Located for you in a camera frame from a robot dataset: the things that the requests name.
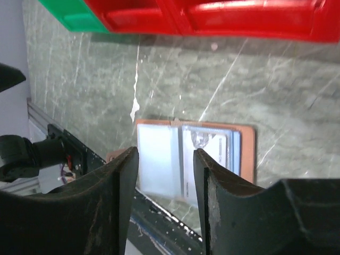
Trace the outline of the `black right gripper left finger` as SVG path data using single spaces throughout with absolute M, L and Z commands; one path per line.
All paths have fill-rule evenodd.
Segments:
M 48 194 L 1 192 L 1 254 L 124 254 L 139 153 Z

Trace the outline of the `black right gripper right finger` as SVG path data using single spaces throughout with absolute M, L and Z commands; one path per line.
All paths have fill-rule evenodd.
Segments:
M 339 254 L 339 180 L 281 179 L 264 189 L 193 155 L 206 254 Z

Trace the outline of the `brown leather card holder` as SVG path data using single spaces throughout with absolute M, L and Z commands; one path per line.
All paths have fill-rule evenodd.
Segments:
M 213 129 L 227 135 L 228 166 L 249 182 L 256 166 L 256 132 L 242 124 L 180 120 L 136 121 L 139 181 L 143 194 L 187 202 L 184 198 L 182 127 Z

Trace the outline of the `red plastic bin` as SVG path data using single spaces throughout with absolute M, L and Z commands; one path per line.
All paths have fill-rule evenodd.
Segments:
M 339 1 L 157 1 L 183 36 L 339 42 Z
M 87 0 L 85 3 L 112 33 L 180 34 L 165 1 Z

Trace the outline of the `green plastic bin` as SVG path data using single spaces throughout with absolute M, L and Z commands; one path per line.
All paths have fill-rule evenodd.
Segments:
M 39 0 L 39 2 L 69 31 L 109 33 L 84 1 Z

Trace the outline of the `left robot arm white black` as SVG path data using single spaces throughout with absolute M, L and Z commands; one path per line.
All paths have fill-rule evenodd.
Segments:
M 26 81 L 26 76 L 17 68 L 1 63 L 1 99 L 8 90 Z M 1 124 L 9 124 L 10 114 L 17 113 L 1 103 Z M 16 134 L 1 134 L 1 182 L 13 182 L 20 178 L 39 175 L 41 169 L 68 163 L 69 155 L 62 138 L 47 138 L 32 143 Z

